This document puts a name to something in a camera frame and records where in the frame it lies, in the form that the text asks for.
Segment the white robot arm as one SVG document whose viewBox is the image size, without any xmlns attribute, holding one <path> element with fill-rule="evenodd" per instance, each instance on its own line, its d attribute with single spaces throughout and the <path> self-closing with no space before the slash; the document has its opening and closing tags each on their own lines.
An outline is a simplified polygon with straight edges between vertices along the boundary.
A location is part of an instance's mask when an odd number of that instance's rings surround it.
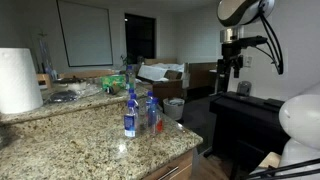
<svg viewBox="0 0 320 180">
<path fill-rule="evenodd" d="M 221 25 L 238 29 L 261 21 L 266 35 L 241 37 L 236 35 L 222 40 L 222 57 L 239 75 L 240 53 L 248 47 L 269 46 L 267 55 L 277 73 L 284 73 L 282 48 L 276 33 L 267 21 L 275 0 L 220 0 L 217 18 Z M 282 151 L 279 165 L 253 171 L 247 180 L 320 180 L 320 100 L 317 95 L 295 96 L 281 106 L 279 121 L 289 140 Z"/>
</svg>

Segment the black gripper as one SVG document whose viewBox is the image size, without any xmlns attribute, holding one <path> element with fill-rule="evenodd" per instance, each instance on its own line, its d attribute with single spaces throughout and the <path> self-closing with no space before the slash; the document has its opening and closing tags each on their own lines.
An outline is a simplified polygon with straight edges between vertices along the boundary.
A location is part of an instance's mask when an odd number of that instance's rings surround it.
<svg viewBox="0 0 320 180">
<path fill-rule="evenodd" d="M 262 36 L 240 38 L 230 43 L 222 44 L 222 58 L 217 62 L 217 76 L 215 91 L 224 93 L 228 90 L 229 78 L 232 72 L 234 78 L 238 78 L 243 67 L 241 50 L 247 47 L 256 47 L 265 44 L 267 39 Z"/>
</svg>

